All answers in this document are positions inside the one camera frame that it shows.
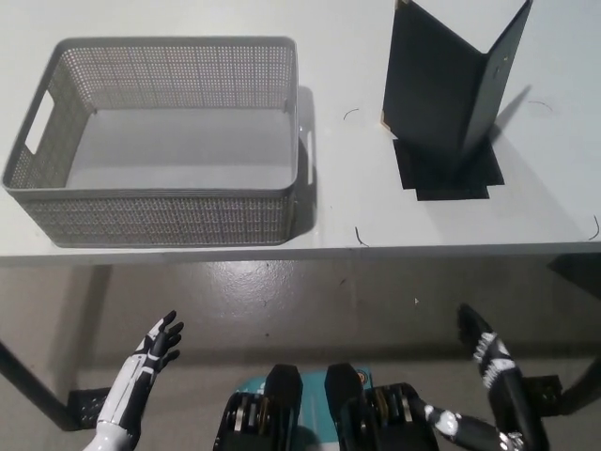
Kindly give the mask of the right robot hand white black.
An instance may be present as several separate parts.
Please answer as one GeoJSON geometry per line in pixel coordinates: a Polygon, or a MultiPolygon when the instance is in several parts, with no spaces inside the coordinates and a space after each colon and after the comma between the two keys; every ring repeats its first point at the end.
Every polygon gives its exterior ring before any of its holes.
{"type": "Polygon", "coordinates": [[[457,309],[457,326],[459,339],[477,365],[487,391],[500,376],[516,369],[516,362],[500,336],[466,303],[457,309]]]}

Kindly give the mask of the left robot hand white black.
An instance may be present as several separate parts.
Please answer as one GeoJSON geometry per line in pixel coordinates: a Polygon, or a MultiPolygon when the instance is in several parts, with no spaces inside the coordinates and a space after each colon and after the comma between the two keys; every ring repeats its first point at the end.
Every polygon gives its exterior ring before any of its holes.
{"type": "Polygon", "coordinates": [[[181,341],[184,329],[182,321],[175,323],[177,311],[172,310],[160,319],[145,335],[131,355],[142,367],[160,373],[170,362],[176,360],[180,351],[175,346],[181,341]]]}

